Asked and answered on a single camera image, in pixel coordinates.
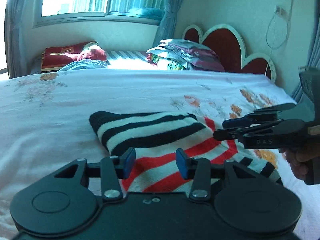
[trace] black and white striped cloth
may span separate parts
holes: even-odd
[[[122,181],[125,190],[188,192],[191,184],[182,179],[175,163],[177,148],[182,148],[189,157],[201,156],[215,164],[237,161],[281,183],[271,163],[254,156],[248,158],[234,140],[216,141],[212,136],[214,121],[206,117],[182,112],[114,114],[99,111],[90,116],[89,122],[111,155],[120,156],[129,147],[136,149],[132,173]]]

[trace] striped mattress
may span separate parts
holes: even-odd
[[[118,59],[141,59],[147,61],[147,53],[145,51],[105,51],[107,55],[107,60],[112,63],[114,60]]]

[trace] bedsheet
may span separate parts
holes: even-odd
[[[96,111],[177,111],[206,116],[216,127],[255,108],[293,102],[263,75],[218,72],[84,69],[36,74],[0,82],[0,239],[17,230],[9,213],[21,189],[76,158],[108,155],[89,124]],[[302,201],[295,233],[320,238],[320,186],[297,180],[277,150],[238,151],[263,158]],[[98,181],[89,189],[99,192]]]

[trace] white wall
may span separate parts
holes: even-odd
[[[157,30],[154,25],[87,21],[33,28],[34,3],[35,0],[26,1],[21,23],[28,62],[45,48],[91,40],[96,40],[104,50],[147,50],[152,47]]]
[[[291,0],[184,0],[178,14],[175,37],[181,37],[190,24],[203,29],[220,23],[232,25],[243,37],[247,53],[271,50],[265,36],[275,5],[289,12]],[[276,18],[276,38],[274,45],[285,38],[286,15]],[[276,84],[291,93],[299,81],[298,67],[307,61],[310,38],[315,19],[315,0],[294,0],[291,31],[285,46],[272,52],[272,60],[277,69]],[[273,24],[268,41],[273,41]]]

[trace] red pillow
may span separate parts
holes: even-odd
[[[107,56],[96,41],[88,41],[65,47],[51,47],[42,54],[41,73],[54,72],[71,62],[81,59],[107,60]]]

